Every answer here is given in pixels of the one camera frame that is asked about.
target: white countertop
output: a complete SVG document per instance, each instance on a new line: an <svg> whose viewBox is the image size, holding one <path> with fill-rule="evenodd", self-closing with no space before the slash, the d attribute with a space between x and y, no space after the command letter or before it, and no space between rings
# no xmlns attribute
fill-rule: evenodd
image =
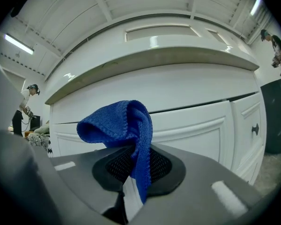
<svg viewBox="0 0 281 225"><path fill-rule="evenodd" d="M100 80L144 68L181 63L222 64L251 71L259 68L255 58L239 48L203 37L184 35L144 37L118 45L106 45L106 49L96 57L85 56L85 59L73 62L66 74L60 74L54 80L54 86L46 92L46 104L54 104Z"/></svg>

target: fluorescent light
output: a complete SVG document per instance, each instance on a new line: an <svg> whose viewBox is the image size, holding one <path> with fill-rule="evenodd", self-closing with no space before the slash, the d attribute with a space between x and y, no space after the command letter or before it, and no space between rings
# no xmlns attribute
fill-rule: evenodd
<svg viewBox="0 0 281 225"><path fill-rule="evenodd" d="M252 8L252 10L251 10L251 12L250 12L251 15L254 15L254 13L255 13L256 10L258 9L260 3L261 3L261 0L256 0L255 4L254 4L254 6L253 6L253 8Z"/></svg>
<svg viewBox="0 0 281 225"><path fill-rule="evenodd" d="M21 43L21 42L18 41L17 39L11 37L10 35L5 34L5 35L4 35L4 38L5 38L8 42L12 43L13 45L15 45L15 46L17 46L17 47L23 49L25 52L27 52L27 53L29 53L29 54L31 54L31 55L33 54L33 50L32 50L31 48L27 47L26 45L24 45L23 43Z"/></svg>

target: blue cloth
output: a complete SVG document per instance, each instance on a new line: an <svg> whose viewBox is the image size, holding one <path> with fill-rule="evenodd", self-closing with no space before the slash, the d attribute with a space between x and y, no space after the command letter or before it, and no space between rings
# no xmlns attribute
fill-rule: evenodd
<svg viewBox="0 0 281 225"><path fill-rule="evenodd" d="M77 124L79 137L87 143L104 143L106 147L135 144L131 158L141 201L146 201L151 185L150 145L152 121L146 107L139 101L120 101L102 107Z"/></svg>

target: cabinet door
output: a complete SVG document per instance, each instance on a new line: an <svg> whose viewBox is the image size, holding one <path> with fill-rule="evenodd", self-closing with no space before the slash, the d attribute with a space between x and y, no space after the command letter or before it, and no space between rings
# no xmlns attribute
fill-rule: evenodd
<svg viewBox="0 0 281 225"><path fill-rule="evenodd" d="M235 128L235 150L232 171L240 175L263 146L260 94L231 102Z"/></svg>
<svg viewBox="0 0 281 225"><path fill-rule="evenodd" d="M239 169L240 170L239 176L251 185L254 184L254 182L257 178L257 175L259 173L262 159L263 159L263 154L264 154L264 149L261 148L257 152L256 156L253 159L251 159L248 162L248 164L246 164L246 166L244 166L243 169Z"/></svg>
<svg viewBox="0 0 281 225"><path fill-rule="evenodd" d="M155 113L152 142L197 153L231 169L234 127L229 101Z"/></svg>

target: white ceiling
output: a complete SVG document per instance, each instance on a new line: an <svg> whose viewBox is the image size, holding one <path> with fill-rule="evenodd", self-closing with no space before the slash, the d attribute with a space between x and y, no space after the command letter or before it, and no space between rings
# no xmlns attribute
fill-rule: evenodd
<svg viewBox="0 0 281 225"><path fill-rule="evenodd" d="M0 53L45 77L90 33L124 20L127 15L175 13L204 18L252 42L270 15L262 5L249 15L255 0L28 0L18 16L0 27ZM9 33L34 49L21 51L5 41Z"/></svg>

